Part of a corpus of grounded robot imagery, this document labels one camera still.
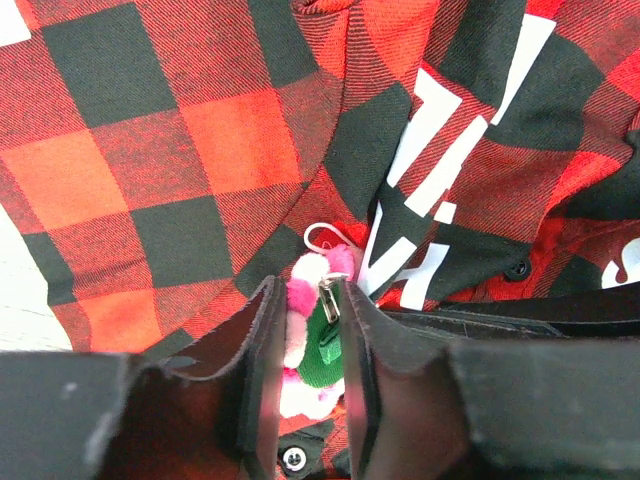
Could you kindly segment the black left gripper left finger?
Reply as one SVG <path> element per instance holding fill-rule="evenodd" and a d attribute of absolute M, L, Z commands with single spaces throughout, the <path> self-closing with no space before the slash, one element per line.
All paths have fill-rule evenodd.
<path fill-rule="evenodd" d="M 270 479 L 277 463 L 286 287 L 163 360 L 1 357 L 5 479 Z"/>

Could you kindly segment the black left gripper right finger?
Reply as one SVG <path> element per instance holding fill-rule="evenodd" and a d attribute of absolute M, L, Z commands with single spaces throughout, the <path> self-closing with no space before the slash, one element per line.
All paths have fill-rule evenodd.
<path fill-rule="evenodd" d="M 635 479 L 637 340 L 436 345 L 339 287 L 356 479 Z"/>

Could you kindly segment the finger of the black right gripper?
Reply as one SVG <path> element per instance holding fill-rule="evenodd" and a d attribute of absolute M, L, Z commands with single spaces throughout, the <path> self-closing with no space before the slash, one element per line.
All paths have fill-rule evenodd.
<path fill-rule="evenodd" d="M 436 345 L 459 340 L 637 340 L 639 289 L 614 287 L 554 298 L 447 303 L 387 315 Z"/>

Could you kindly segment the pink white flower brooch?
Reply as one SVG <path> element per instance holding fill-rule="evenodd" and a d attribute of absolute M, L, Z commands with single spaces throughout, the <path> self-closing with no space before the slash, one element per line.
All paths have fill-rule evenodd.
<path fill-rule="evenodd" d="M 357 278 L 362 251 L 329 223 L 308 226 L 303 240 L 308 252 L 295 262 L 286 282 L 279 411 L 284 418 L 321 420 L 345 392 L 335 285 Z"/>

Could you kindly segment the red black plaid shirt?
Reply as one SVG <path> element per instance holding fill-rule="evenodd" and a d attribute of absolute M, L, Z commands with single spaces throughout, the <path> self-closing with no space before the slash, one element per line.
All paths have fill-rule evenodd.
<path fill-rule="evenodd" d="M 1 203 L 67 353 L 174 355 L 314 223 L 362 251 L 339 310 L 639 287 L 635 1 L 1 8 Z M 270 479 L 356 479 L 342 366 Z"/>

